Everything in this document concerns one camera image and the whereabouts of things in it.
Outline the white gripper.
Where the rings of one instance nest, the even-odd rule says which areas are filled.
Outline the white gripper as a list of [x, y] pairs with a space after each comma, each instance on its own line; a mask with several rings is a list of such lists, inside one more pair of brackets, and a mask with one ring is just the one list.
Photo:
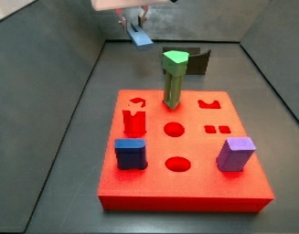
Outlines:
[[166, 4], [170, 0], [91, 0], [92, 8], [96, 11], [115, 10], [119, 18], [119, 24], [122, 25], [123, 33], [127, 32], [127, 20], [123, 16], [123, 8], [131, 8], [142, 6], [142, 12], [138, 15], [138, 25], [143, 28], [147, 21], [147, 13], [150, 10], [150, 5]]

